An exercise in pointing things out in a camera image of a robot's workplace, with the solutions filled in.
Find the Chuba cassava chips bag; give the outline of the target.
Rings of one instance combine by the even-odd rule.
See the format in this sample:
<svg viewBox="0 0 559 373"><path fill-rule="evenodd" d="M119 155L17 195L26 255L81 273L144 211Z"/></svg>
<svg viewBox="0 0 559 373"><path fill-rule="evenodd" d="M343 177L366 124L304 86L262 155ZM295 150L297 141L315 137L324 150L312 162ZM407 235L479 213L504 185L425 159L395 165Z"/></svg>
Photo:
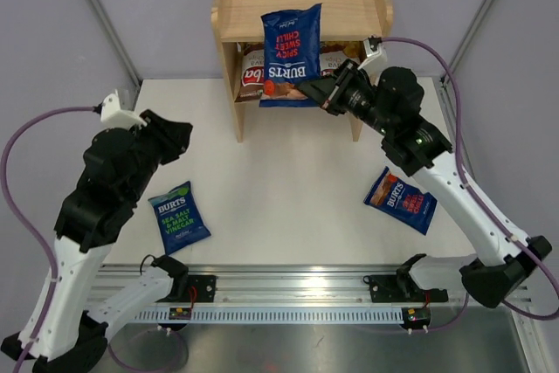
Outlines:
<svg viewBox="0 0 559 373"><path fill-rule="evenodd" d="M242 50L237 103L260 100L264 92L264 64L264 45L246 43Z"/></svg>
<svg viewBox="0 0 559 373"><path fill-rule="evenodd" d="M356 41L323 41L320 49L321 76L331 74L345 60L361 63L361 44Z"/></svg>

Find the blue Burts sea salt vinegar bag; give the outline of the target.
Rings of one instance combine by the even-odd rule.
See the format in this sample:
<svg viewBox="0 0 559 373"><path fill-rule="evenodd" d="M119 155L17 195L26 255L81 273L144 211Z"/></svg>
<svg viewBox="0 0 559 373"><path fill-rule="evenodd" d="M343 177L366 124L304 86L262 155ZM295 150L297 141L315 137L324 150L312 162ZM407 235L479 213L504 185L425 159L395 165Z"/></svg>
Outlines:
<svg viewBox="0 0 559 373"><path fill-rule="evenodd" d="M193 196L191 181L166 194L151 197L151 205L166 255L171 255L211 236Z"/></svg>

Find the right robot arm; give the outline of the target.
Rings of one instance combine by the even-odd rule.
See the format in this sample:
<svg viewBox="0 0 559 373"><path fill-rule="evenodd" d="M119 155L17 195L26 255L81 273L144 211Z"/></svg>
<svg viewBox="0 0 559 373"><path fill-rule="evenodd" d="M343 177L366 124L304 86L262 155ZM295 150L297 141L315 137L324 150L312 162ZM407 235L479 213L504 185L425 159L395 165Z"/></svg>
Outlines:
<svg viewBox="0 0 559 373"><path fill-rule="evenodd" d="M349 113L381 134L386 157L438 200L475 251L459 269L459 281L479 304L506 303L535 269L543 269L552 245L514 225L466 173L456 146L421 115L424 89L412 70L388 67L373 83L348 59L296 87L327 113Z"/></svg>

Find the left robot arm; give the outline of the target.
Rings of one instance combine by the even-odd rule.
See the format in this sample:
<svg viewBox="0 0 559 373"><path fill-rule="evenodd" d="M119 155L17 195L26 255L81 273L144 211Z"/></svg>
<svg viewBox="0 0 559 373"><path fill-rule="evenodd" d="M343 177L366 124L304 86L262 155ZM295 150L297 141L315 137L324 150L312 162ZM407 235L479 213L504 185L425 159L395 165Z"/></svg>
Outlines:
<svg viewBox="0 0 559 373"><path fill-rule="evenodd" d="M151 110L132 123L105 128L84 152L85 168L63 201L53 246L15 205L7 182L7 162L17 138L53 115L25 123L1 158L1 187L12 212L43 247L50 270L25 328L3 339L1 350L20 370L27 360L36 372L88 372L112 338L147 305L181 300L189 290L189 269L161 256L120 292L91 309L86 300L104 259L141 195L162 165L176 161L190 145L188 122L163 119Z"/></svg>

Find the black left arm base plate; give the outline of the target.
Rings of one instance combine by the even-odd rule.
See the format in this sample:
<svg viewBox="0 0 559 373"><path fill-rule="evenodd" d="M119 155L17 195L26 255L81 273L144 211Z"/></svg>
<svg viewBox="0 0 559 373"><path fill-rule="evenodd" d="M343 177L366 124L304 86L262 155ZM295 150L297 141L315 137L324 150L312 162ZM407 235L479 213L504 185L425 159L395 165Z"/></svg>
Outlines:
<svg viewBox="0 0 559 373"><path fill-rule="evenodd" d="M169 297L171 302L190 304L213 303L217 291L217 276L189 275L186 280L181 280Z"/></svg>

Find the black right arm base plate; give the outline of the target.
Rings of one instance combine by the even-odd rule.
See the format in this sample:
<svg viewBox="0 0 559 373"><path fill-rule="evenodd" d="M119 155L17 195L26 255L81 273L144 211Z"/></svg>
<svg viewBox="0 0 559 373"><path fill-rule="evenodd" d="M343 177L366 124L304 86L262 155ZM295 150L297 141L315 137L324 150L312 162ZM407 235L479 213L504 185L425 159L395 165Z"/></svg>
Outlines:
<svg viewBox="0 0 559 373"><path fill-rule="evenodd" d="M424 290L407 274L370 274L362 277L373 303L445 303L449 301L444 289Z"/></svg>

